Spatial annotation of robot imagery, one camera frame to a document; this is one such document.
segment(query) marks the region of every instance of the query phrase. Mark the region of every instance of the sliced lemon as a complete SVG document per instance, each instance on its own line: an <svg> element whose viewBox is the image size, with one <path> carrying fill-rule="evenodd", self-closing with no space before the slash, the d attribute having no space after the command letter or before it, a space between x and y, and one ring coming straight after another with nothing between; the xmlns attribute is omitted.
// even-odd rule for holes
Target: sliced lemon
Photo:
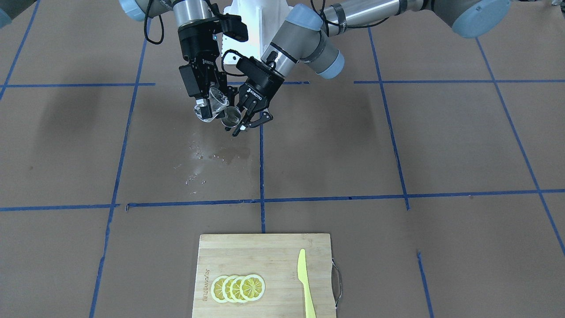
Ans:
<svg viewBox="0 0 565 318"><path fill-rule="evenodd" d="M236 301L232 298L232 292L229 290L229 287L232 285L233 280L235 280L239 275L231 275L227 277L224 282L221 284L221 294L224 299L230 303L235 303Z"/></svg>
<svg viewBox="0 0 565 318"><path fill-rule="evenodd" d="M224 298L224 294L221 292L221 286L225 279L228 278L226 275L219 276L212 283L212 298L219 303L227 303L228 301Z"/></svg>
<svg viewBox="0 0 565 318"><path fill-rule="evenodd" d="M244 280L244 278L245 276L238 276L236 279L232 281L231 285L229 285L229 293L231 294L232 299L235 300L236 303L248 302L248 300L243 298L240 292L241 282Z"/></svg>
<svg viewBox="0 0 565 318"><path fill-rule="evenodd" d="M258 300L265 293L265 280L263 277L251 274L243 278L240 284L240 294L250 302Z"/></svg>

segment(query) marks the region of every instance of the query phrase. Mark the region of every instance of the metal handle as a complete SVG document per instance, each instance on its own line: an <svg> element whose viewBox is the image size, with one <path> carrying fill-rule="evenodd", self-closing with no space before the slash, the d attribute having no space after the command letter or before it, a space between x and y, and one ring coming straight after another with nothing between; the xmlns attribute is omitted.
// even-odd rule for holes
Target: metal handle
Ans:
<svg viewBox="0 0 565 318"><path fill-rule="evenodd" d="M341 271L340 268L337 267L336 265L336 261L332 258L332 268L335 268L337 271L337 278L339 279L339 286L340 286L340 294L337 296L337 298L335 299L336 301L336 310L337 310L337 306L341 300L341 297L343 296L343 286L341 285Z"/></svg>

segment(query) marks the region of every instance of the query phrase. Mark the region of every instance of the yellow plastic knife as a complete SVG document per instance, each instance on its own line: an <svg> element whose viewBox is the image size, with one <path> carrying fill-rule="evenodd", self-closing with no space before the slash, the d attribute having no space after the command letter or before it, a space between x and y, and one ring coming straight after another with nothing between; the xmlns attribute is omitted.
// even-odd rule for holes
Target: yellow plastic knife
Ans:
<svg viewBox="0 0 565 318"><path fill-rule="evenodd" d="M308 283L308 270L306 269L306 250L301 249L298 254L298 280L304 286L304 303L306 304L306 318L316 318L314 303L310 294L310 284Z"/></svg>

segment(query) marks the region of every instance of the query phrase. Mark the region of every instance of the cutting board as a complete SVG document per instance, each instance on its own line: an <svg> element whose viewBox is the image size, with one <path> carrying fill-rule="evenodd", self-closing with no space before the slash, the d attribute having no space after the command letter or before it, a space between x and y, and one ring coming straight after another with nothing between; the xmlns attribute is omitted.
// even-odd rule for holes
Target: cutting board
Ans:
<svg viewBox="0 0 565 318"><path fill-rule="evenodd" d="M336 318L329 234L205 234L200 236L192 318L302 318L304 292L298 280L300 249L316 318ZM212 282L221 275L258 274L263 296L254 302L218 303Z"/></svg>

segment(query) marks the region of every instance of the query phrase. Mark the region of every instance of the light blue cap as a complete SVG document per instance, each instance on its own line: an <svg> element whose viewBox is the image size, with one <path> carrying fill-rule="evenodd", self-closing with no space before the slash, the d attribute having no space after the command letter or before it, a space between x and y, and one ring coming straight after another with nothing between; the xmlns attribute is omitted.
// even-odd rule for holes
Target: light blue cap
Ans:
<svg viewBox="0 0 565 318"><path fill-rule="evenodd" d="M0 29L10 23L12 23L12 19L10 19L10 16L0 8Z"/></svg>
<svg viewBox="0 0 565 318"><path fill-rule="evenodd" d="M502 21L509 9L510 0L482 0L455 20L453 31L466 38L481 36Z"/></svg>
<svg viewBox="0 0 565 318"><path fill-rule="evenodd" d="M323 24L320 16L314 10L301 3L294 6L285 20L313 31L320 31Z"/></svg>
<svg viewBox="0 0 565 318"><path fill-rule="evenodd" d="M145 20L145 13L141 10L136 0L120 0L120 5L128 17L135 21Z"/></svg>
<svg viewBox="0 0 565 318"><path fill-rule="evenodd" d="M325 71L323 71L322 73L318 73L318 75L320 75L325 79L333 79L334 77L339 75L339 73L341 73L341 70L344 69L344 65L345 65L345 58L340 51L337 51L336 60L333 61L333 63Z"/></svg>

